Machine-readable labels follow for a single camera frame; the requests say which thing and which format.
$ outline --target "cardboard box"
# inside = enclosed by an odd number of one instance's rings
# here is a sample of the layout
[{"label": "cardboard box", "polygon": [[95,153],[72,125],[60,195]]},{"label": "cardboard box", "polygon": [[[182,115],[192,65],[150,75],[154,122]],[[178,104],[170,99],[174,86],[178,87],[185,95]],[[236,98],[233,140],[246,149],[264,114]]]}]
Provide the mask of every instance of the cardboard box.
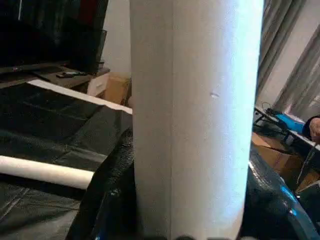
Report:
[{"label": "cardboard box", "polygon": [[104,99],[115,104],[124,105],[129,86],[130,79],[111,73],[106,84]]},{"label": "cardboard box", "polygon": [[277,139],[252,133],[252,142],[260,156],[285,181],[297,176],[302,167],[301,157],[292,154]]},{"label": "cardboard box", "polygon": [[310,184],[313,184],[314,182],[318,181],[319,179],[320,179],[320,174],[311,169],[309,171],[309,173],[305,176],[303,181],[300,183],[298,188],[296,189],[296,192],[299,192],[299,191],[305,189]]}]

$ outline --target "white edge trim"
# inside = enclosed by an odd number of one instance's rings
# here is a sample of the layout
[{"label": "white edge trim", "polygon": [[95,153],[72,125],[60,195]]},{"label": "white edge trim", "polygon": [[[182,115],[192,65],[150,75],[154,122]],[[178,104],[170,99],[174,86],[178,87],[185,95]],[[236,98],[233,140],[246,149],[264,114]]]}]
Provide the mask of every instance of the white edge trim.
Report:
[{"label": "white edge trim", "polygon": [[52,84],[47,81],[37,79],[37,80],[29,81],[28,84],[31,84],[31,85],[34,85],[34,86],[37,86],[37,87],[40,87],[43,89],[48,89],[48,90],[54,91],[56,93],[60,93],[60,94],[67,95],[70,97],[74,97],[76,99],[81,99],[81,100],[84,100],[84,101],[87,101],[87,102],[90,102],[93,104],[105,105],[105,106],[107,106],[111,109],[114,109],[114,110],[122,110],[122,111],[126,112],[127,114],[132,115],[132,108],[122,106],[122,105],[119,105],[119,104],[116,104],[116,103],[113,103],[110,101],[106,101],[106,100],[103,100],[103,99],[100,99],[100,98],[97,98],[94,96],[90,96],[85,93],[74,91],[69,88],[58,86],[58,85]]}]

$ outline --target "white paper roll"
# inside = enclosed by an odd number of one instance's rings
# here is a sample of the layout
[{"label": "white paper roll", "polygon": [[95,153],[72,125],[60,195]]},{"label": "white paper roll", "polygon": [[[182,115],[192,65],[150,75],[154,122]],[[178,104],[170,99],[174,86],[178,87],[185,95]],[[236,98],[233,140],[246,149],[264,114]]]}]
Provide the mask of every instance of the white paper roll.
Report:
[{"label": "white paper roll", "polygon": [[0,156],[0,173],[87,189],[94,172],[21,158]]},{"label": "white paper roll", "polygon": [[235,239],[263,0],[131,0],[134,171],[146,236]]}]

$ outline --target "person's hand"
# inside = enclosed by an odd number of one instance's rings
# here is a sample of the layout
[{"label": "person's hand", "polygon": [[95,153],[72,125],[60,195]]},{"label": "person's hand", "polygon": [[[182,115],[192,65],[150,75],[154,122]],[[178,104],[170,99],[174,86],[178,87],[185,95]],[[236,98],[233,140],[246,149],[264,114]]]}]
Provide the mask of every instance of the person's hand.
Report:
[{"label": "person's hand", "polygon": [[309,124],[312,141],[320,144],[320,117],[315,117]]}]

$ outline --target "cable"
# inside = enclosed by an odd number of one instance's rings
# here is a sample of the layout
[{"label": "cable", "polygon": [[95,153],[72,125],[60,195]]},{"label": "cable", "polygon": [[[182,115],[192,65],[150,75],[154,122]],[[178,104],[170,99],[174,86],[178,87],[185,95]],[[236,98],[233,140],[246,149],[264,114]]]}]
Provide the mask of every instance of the cable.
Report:
[{"label": "cable", "polygon": [[262,107],[264,113],[267,113],[266,110],[265,110],[265,108],[264,108],[264,104],[269,104],[269,108],[270,108],[270,109],[271,109],[271,104],[268,103],[268,102],[266,102],[266,101],[264,101],[263,103],[261,103],[261,107]]},{"label": "cable", "polygon": [[298,178],[296,180],[296,184],[299,184],[299,180],[300,180],[301,175],[302,175],[302,173],[303,173],[303,171],[305,169],[305,166],[307,166],[309,164],[310,160],[314,157],[315,149],[316,149],[317,145],[318,145],[317,143],[314,143],[314,146],[311,148],[311,150],[309,151],[308,155],[306,156],[306,158],[304,160],[304,163],[302,165],[301,171],[299,173],[299,176],[298,176]]}]

